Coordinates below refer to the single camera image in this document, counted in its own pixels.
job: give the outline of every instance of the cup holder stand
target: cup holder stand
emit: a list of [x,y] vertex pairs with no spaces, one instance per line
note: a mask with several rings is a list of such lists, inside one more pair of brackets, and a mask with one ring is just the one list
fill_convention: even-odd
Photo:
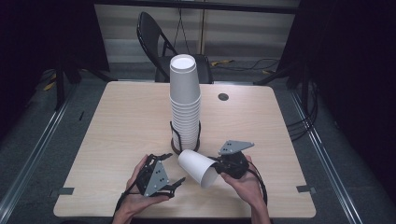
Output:
[[[171,140],[171,146],[172,146],[172,149],[174,150],[174,152],[175,152],[177,155],[180,155],[180,153],[183,151],[183,148],[182,148],[182,146],[181,146],[180,133],[173,127],[172,121],[170,121],[170,124],[171,124],[171,130],[172,130],[172,132],[175,132],[176,135],[177,135],[177,138],[178,138],[178,148],[180,148],[180,150],[177,149],[177,148],[175,147],[173,138],[172,138],[172,140]],[[197,144],[196,144],[196,146],[195,146],[194,151],[198,151],[198,148],[199,148],[199,146],[200,146],[200,140],[199,140],[200,135],[201,135],[201,121],[199,121],[198,138],[197,138]]]

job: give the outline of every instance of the metal bracket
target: metal bracket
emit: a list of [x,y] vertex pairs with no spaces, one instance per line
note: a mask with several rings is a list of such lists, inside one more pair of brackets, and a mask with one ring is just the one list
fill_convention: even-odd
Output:
[[151,175],[151,179],[148,182],[144,195],[146,197],[151,196],[159,189],[165,187],[168,183],[169,183],[169,179],[168,179],[168,175],[165,172],[165,168],[163,167],[163,163],[161,161],[158,161],[154,167],[154,170]]
[[232,155],[248,147],[254,147],[254,143],[228,140],[219,150],[219,155]]

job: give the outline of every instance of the power cable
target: power cable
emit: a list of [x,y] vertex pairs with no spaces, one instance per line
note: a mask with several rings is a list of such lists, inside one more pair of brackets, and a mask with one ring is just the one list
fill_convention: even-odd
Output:
[[[268,66],[265,66],[265,67],[256,67],[262,61],[273,61],[273,63],[268,65]],[[243,72],[243,71],[248,71],[248,70],[263,70],[263,69],[267,69],[267,68],[270,68],[270,67],[276,65],[277,63],[279,63],[279,60],[277,60],[277,59],[263,58],[263,59],[259,59],[257,62],[255,62],[250,67],[231,67],[231,66],[215,65],[212,68],[220,68],[220,69],[226,69],[226,70],[231,70],[231,71],[236,71],[236,72]]]
[[179,8],[178,9],[178,25],[177,25],[177,31],[176,31],[175,40],[174,40],[174,49],[176,48],[176,40],[177,40],[178,30],[179,30],[179,27],[181,25],[181,30],[183,31],[183,35],[184,35],[184,43],[186,44],[187,52],[190,54],[190,48],[189,48],[189,45],[187,43],[186,32],[184,30],[184,25],[183,25],[183,20],[182,20],[181,14],[182,14],[181,13],[181,8]]

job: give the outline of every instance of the human hand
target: human hand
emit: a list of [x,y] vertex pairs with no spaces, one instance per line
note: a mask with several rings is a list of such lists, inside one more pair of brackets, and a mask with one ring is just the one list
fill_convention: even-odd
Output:
[[[251,157],[245,156],[249,161],[249,170],[255,171]],[[231,185],[239,197],[250,205],[252,224],[270,224],[267,205],[262,197],[262,189],[257,177],[251,172],[246,172],[240,179],[234,179],[225,173],[220,174],[224,181]]]
[[[249,161],[248,169],[254,171],[254,166],[251,164],[251,157],[248,155],[245,157]],[[246,203],[253,205],[258,200],[262,200],[260,182],[251,172],[246,172],[240,179],[234,179],[225,173],[221,173],[220,175],[227,184],[235,189],[239,197]]]
[[[143,159],[136,165],[131,178],[129,178],[129,180],[126,184],[126,189],[128,189],[129,187],[132,186],[132,184],[136,180],[137,175],[139,174],[140,170],[145,165],[147,158],[148,158],[148,155],[145,155],[143,157]],[[155,203],[161,203],[161,202],[169,200],[169,197],[164,196],[164,195],[160,195],[160,196],[156,196],[156,197],[145,197],[140,194],[137,186],[134,186],[131,189],[131,193],[132,194],[128,194],[125,197],[125,199],[123,200],[123,202],[120,206],[120,209],[115,213],[114,219],[113,219],[113,224],[121,224],[121,223],[129,224],[135,215],[141,213],[147,207],[149,207]]]

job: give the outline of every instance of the white paper cup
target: white paper cup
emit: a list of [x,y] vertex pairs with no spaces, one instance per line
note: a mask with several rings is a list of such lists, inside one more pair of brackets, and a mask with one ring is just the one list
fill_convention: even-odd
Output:
[[170,96],[181,105],[195,102],[201,95],[195,59],[179,54],[170,63]]
[[178,156],[178,164],[200,184],[201,188],[209,188],[218,177],[215,168],[210,167],[215,161],[210,160],[192,150],[183,150]]

